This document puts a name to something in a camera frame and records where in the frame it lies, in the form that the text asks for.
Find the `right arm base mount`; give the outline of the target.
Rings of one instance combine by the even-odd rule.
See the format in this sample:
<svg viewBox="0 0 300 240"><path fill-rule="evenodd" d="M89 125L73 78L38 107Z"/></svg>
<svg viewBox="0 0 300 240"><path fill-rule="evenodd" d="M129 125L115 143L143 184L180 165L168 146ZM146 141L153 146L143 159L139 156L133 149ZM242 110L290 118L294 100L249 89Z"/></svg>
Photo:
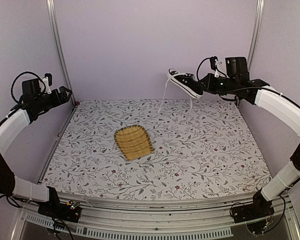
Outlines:
<svg viewBox="0 0 300 240"><path fill-rule="evenodd" d="M236 202L231 206L229 214L235 223L241 223L266 217L271 219L274 214L274 208L271 201L265 203L253 202L250 204Z"/></svg>

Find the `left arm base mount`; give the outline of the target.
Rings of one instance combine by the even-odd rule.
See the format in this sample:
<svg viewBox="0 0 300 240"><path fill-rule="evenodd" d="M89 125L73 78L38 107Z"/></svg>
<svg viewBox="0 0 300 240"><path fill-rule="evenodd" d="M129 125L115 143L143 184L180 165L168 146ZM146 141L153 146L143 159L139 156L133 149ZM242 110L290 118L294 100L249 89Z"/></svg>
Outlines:
<svg viewBox="0 0 300 240"><path fill-rule="evenodd" d="M38 213L51 218L58 218L63 221L78 223L81 216L81 207L73 203L38 203Z"/></svg>

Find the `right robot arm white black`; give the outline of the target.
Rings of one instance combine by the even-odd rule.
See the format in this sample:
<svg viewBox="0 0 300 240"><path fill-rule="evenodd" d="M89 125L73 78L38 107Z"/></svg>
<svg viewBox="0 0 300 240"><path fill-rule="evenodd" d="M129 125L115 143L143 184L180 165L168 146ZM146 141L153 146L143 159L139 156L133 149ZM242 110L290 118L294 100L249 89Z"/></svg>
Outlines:
<svg viewBox="0 0 300 240"><path fill-rule="evenodd" d="M300 138L300 106L277 92L261 79L250 79L245 57L225 59L226 74L218 70L217 57L209 57L214 73L198 78L201 89L214 95L234 95L252 105L264 109L292 129ZM275 177L253 196L248 213L259 218L268 209L271 201L300 179L300 143L289 162Z"/></svg>

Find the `black white canvas sneaker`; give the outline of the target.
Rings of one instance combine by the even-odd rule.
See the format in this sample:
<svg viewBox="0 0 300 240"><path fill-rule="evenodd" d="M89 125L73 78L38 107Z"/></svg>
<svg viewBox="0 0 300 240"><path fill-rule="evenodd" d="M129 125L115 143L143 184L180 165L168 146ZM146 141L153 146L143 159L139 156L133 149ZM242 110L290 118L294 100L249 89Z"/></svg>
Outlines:
<svg viewBox="0 0 300 240"><path fill-rule="evenodd" d="M190 117L193 109L193 99L201 99L203 97L203 90L200 88L199 82L195 80L194 74L177 71L173 68L168 70L167 81L165 82L163 97L160 107L157 111L159 114L162 110L168 83L173 83L186 92L190 96L190 107L188 117Z"/></svg>

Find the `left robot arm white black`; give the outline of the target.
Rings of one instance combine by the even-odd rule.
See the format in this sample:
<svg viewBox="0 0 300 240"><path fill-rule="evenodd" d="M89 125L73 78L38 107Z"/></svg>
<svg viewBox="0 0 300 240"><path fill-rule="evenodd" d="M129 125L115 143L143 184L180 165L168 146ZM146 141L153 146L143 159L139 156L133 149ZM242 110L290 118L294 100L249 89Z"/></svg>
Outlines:
<svg viewBox="0 0 300 240"><path fill-rule="evenodd" d="M55 198L50 198L50 189L17 177L4 156L19 133L49 110L67 103L72 91L64 86L51 89L52 76L35 78L22 82L19 102L0 122L0 194L27 201L45 203L44 208L53 217L64 213L64 206Z"/></svg>

